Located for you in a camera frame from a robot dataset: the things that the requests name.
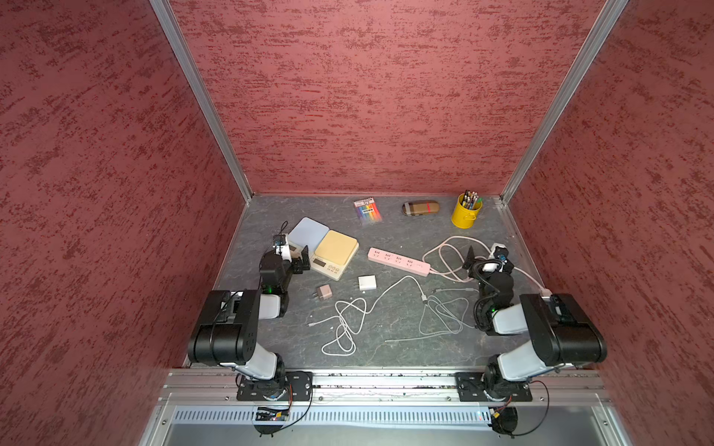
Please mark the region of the white USB charger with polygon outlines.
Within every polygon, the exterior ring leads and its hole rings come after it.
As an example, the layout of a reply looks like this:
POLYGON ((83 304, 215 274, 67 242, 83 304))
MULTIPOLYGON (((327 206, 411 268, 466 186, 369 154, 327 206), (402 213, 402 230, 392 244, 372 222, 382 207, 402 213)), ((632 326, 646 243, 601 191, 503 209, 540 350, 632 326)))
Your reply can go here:
POLYGON ((361 292, 377 290, 377 278, 375 275, 364 275, 358 277, 358 287, 361 292))

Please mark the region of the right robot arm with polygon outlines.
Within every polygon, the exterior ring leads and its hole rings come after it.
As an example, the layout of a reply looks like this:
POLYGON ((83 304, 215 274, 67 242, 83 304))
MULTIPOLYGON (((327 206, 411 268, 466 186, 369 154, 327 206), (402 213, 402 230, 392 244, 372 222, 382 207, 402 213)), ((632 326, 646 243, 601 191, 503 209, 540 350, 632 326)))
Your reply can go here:
POLYGON ((478 284, 472 313, 475 327, 489 336, 527 335, 520 347, 491 357, 481 388, 488 399, 502 401, 530 379, 556 369, 604 362, 604 337, 572 295, 543 289, 514 302, 514 264, 498 243, 487 258, 470 249, 463 262, 478 284))

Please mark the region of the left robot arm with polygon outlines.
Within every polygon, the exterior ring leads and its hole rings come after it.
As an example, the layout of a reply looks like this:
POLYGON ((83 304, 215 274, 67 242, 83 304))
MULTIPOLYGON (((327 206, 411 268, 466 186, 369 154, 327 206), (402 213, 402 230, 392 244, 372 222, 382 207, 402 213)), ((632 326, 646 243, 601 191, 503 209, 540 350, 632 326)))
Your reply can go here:
POLYGON ((258 343, 258 323, 286 315, 292 277, 310 268, 306 246, 297 258, 271 250, 260 260, 257 289, 210 292, 188 341, 189 361, 232 368, 259 390, 286 390, 284 362, 258 343))

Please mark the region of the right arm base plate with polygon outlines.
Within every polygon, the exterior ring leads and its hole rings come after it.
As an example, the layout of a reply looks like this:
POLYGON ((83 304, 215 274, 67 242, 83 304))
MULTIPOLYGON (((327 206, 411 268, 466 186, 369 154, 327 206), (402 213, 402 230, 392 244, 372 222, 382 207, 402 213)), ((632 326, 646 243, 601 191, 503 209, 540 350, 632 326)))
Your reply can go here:
POLYGON ((462 403, 529 403, 532 393, 526 382, 511 382, 484 373, 456 373, 456 389, 462 403))

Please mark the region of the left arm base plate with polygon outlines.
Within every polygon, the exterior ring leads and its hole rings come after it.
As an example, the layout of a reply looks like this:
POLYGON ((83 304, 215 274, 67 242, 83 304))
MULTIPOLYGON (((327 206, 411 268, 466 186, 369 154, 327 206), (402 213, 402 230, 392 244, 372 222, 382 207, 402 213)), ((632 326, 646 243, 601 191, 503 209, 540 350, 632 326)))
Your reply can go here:
POLYGON ((292 371, 279 373, 271 380, 257 380, 241 377, 236 399, 251 403, 290 403, 290 401, 310 401, 312 397, 313 373, 292 371))

